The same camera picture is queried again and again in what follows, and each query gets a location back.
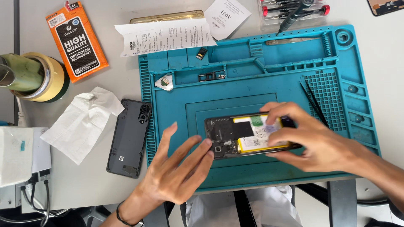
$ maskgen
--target white tissue paper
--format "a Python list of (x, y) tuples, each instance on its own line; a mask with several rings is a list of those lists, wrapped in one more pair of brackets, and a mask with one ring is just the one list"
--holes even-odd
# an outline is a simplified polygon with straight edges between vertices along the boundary
[(31, 178), (33, 139), (32, 128), (0, 127), (0, 187)]
[(96, 87), (90, 93), (74, 97), (41, 139), (80, 165), (104, 130), (110, 114), (118, 116), (123, 110), (112, 92)]

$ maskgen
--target right hand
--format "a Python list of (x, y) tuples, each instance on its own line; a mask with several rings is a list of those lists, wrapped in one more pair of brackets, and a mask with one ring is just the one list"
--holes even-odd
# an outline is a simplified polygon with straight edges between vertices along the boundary
[(372, 153), (352, 139), (337, 135), (320, 121), (311, 117), (295, 103), (267, 103), (260, 109), (269, 112), (267, 124), (281, 116), (289, 116), (298, 128), (282, 128), (269, 136), (268, 145), (290, 141), (303, 145), (306, 150), (298, 156), (289, 151), (268, 153), (266, 156), (293, 165), (305, 172), (345, 171), (358, 173), (359, 164)]

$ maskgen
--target paper note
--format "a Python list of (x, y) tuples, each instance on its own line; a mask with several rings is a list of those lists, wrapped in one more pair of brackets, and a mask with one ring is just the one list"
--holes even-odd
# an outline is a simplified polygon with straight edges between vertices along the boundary
[(116, 25), (124, 37), (121, 57), (199, 46), (216, 46), (206, 19)]
[(216, 0), (204, 13), (210, 32), (217, 40), (227, 38), (250, 15), (236, 0)]

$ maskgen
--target red screwdriver cap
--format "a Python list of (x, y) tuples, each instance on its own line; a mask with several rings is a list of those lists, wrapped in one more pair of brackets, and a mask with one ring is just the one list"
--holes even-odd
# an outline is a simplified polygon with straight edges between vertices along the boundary
[(330, 6), (329, 5), (325, 5), (322, 8), (325, 9), (324, 11), (324, 16), (327, 16), (330, 13)]
[(266, 6), (262, 7), (262, 15), (264, 15), (264, 16), (268, 15), (268, 7), (266, 7)]

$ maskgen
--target orange package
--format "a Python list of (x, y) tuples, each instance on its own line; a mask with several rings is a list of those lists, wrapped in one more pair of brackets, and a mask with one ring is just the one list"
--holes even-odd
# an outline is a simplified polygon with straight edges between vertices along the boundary
[(80, 2), (46, 17), (72, 83), (108, 66)]

